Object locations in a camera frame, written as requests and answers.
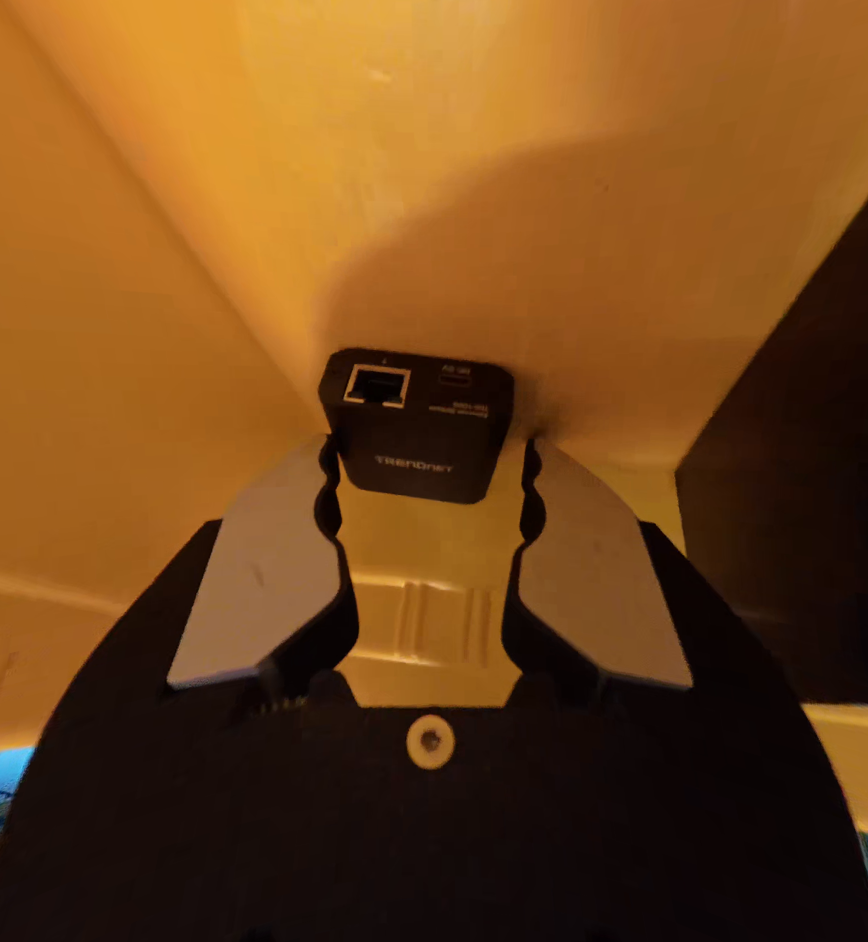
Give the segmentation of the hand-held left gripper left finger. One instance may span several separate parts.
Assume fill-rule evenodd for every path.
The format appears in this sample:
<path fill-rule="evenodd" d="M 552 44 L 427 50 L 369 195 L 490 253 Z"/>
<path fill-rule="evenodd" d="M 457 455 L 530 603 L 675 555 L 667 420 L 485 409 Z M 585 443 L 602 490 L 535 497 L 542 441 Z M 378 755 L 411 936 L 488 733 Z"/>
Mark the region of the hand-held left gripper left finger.
<path fill-rule="evenodd" d="M 319 435 L 235 498 L 220 524 L 167 675 L 175 690 L 255 679 L 305 697 L 358 638 L 339 539 L 336 446 Z"/>

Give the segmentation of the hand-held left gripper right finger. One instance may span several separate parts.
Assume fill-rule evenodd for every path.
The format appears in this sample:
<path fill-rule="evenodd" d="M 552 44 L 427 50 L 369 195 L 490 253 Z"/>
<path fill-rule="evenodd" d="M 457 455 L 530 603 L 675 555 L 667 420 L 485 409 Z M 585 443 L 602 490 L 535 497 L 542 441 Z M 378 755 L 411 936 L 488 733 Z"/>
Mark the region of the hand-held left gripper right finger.
<path fill-rule="evenodd" d="M 522 469 L 522 542 L 501 643 L 525 676 L 555 689 L 610 680 L 690 689 L 680 642 L 641 523 L 605 482 L 557 446 L 530 439 Z"/>

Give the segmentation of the black ethernet adapter box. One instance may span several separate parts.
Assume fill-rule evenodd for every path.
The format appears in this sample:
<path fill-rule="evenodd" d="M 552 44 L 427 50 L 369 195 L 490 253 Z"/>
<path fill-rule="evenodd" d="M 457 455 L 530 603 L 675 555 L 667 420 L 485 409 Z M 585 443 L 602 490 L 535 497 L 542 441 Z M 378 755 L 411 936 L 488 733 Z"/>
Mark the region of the black ethernet adapter box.
<path fill-rule="evenodd" d="M 490 363 L 348 347 L 329 356 L 319 398 L 354 486 L 472 505 L 487 496 L 515 380 Z"/>

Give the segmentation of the yellow plastic bin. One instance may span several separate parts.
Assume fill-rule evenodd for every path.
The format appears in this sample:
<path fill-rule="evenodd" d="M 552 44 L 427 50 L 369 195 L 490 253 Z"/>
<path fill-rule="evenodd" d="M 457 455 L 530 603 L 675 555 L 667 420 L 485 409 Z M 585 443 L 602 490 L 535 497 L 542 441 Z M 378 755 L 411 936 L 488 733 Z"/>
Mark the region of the yellow plastic bin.
<path fill-rule="evenodd" d="M 867 198 L 868 2 L 0 2 L 0 748 L 340 347 L 505 366 L 684 548 Z"/>

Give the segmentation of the dark panel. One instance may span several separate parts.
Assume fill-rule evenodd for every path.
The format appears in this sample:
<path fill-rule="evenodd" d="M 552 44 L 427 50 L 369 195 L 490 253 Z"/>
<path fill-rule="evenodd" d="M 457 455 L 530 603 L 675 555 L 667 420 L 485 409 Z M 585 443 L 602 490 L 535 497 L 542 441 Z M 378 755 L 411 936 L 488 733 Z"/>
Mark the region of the dark panel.
<path fill-rule="evenodd" d="M 868 705 L 868 199 L 675 479 L 689 559 L 799 698 Z"/>

